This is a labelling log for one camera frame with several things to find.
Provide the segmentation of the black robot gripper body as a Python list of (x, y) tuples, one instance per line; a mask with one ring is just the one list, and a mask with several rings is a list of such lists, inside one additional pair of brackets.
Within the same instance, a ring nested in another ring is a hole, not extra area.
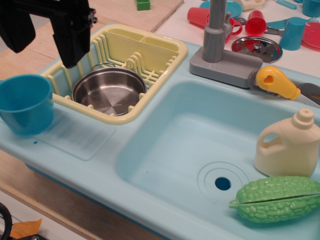
[(56, 24), (91, 26), (97, 22), (96, 10), (87, 0), (2, 0), (0, 7), (48, 18)]

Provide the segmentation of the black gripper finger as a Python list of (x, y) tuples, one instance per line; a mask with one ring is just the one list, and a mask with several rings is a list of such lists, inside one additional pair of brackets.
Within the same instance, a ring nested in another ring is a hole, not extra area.
[(36, 31), (29, 13), (1, 12), (0, 37), (15, 53), (23, 51), (36, 37)]
[(51, 18), (50, 22), (62, 63), (66, 68), (74, 67), (89, 52), (90, 25), (59, 17)]

